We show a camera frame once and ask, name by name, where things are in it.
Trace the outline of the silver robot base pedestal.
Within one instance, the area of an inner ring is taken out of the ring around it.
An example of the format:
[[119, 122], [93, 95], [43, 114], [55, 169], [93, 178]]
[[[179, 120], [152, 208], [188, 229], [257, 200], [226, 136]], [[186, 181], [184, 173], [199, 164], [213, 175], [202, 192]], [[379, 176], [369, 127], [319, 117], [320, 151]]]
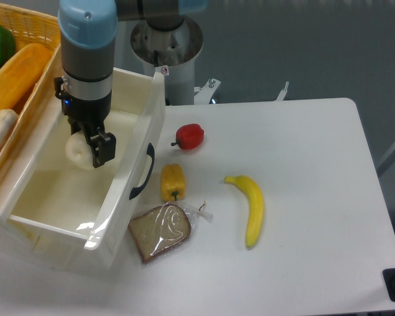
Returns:
[[130, 43], [144, 74], [160, 72], [165, 77], [169, 105], [194, 104], [195, 61], [203, 47], [199, 25], [185, 16], [178, 28], [162, 31], [144, 20], [135, 25]]

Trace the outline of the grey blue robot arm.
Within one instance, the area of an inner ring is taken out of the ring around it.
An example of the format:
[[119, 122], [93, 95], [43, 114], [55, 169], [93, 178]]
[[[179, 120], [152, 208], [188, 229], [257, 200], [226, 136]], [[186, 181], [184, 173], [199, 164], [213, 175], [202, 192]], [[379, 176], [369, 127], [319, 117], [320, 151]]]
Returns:
[[61, 1], [63, 75], [54, 80], [55, 95], [75, 138], [83, 139], [76, 163], [100, 167], [115, 157], [116, 139], [105, 130], [110, 112], [115, 40], [120, 21], [134, 20], [130, 43], [144, 70], [165, 75], [169, 105], [194, 102], [194, 62], [203, 34], [190, 14], [206, 1]]

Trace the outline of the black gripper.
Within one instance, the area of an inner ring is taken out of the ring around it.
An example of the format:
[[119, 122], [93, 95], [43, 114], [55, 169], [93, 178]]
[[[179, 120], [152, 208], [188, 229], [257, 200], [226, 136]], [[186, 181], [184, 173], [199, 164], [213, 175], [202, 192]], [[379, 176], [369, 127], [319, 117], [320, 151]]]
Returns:
[[83, 82], [69, 76], [54, 79], [55, 97], [61, 100], [70, 134], [83, 132], [92, 153], [92, 166], [98, 168], [115, 158], [116, 137], [105, 131], [111, 109], [112, 78]]

